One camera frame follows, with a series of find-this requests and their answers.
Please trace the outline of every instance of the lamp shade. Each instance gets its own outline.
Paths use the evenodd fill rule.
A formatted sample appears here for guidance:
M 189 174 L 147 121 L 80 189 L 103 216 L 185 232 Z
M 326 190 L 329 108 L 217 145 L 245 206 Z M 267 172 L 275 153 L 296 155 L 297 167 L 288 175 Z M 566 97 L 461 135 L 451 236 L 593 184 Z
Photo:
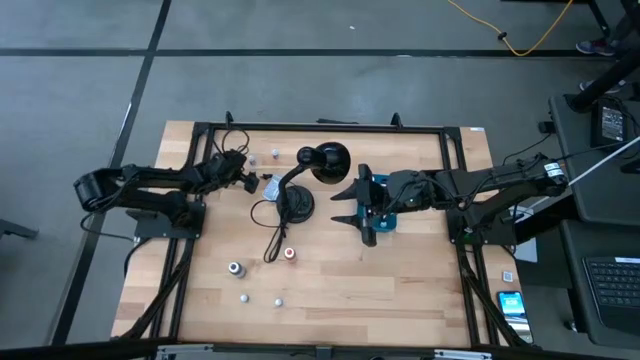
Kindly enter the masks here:
M 337 142 L 326 142 L 318 147 L 303 147 L 298 151 L 298 163 L 311 169 L 313 176 L 325 184 L 337 184 L 349 173 L 351 155 Z

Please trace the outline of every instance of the phone screen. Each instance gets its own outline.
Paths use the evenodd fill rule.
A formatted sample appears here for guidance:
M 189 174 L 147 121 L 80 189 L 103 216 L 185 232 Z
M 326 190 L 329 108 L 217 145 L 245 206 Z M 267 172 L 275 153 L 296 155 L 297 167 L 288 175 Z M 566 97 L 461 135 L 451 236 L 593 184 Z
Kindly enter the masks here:
M 527 313 L 524 310 L 522 294 L 517 291 L 499 292 L 498 300 L 507 323 L 518 333 L 522 340 L 532 343 L 533 337 L 531 336 Z

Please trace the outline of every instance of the small cup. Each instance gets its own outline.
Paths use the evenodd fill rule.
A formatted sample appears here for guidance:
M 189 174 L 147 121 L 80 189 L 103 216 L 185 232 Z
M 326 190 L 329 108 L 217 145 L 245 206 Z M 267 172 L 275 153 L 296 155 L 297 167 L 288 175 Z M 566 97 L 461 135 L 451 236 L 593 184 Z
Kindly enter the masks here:
M 229 272 L 238 279 L 242 279 L 247 273 L 244 266 L 235 261 L 229 264 Z
M 294 263 L 296 262 L 296 251 L 292 248 L 284 249 L 284 258 L 287 259 L 288 262 Z

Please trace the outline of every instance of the small white object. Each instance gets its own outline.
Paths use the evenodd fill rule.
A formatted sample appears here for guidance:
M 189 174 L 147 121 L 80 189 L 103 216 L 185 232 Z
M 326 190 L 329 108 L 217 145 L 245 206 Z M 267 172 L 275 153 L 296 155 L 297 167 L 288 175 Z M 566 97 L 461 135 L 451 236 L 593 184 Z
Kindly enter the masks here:
M 292 248 L 286 248 L 284 250 L 284 258 L 287 259 L 289 262 L 293 262 L 296 260 L 296 251 L 293 250 Z
M 504 282 L 513 282 L 513 273 L 511 271 L 503 271 L 502 280 Z
M 236 261 L 229 264 L 229 272 L 235 275 L 238 279 L 242 279 L 247 273 L 244 267 Z

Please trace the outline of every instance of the lamp arm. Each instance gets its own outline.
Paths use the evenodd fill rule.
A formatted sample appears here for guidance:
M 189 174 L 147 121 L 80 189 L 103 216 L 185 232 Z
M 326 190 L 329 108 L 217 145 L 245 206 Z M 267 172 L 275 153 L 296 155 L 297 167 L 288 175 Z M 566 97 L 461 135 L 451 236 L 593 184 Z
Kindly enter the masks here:
M 282 204 L 281 206 L 283 210 L 289 209 L 289 198 L 287 197 L 287 189 L 286 189 L 287 184 L 294 177 L 302 174 L 306 169 L 307 167 L 298 165 L 293 169 L 291 169 L 288 173 L 286 173 L 285 176 L 282 177 L 282 179 L 280 179 L 280 182 L 278 183 L 278 192 L 280 194 L 280 203 Z

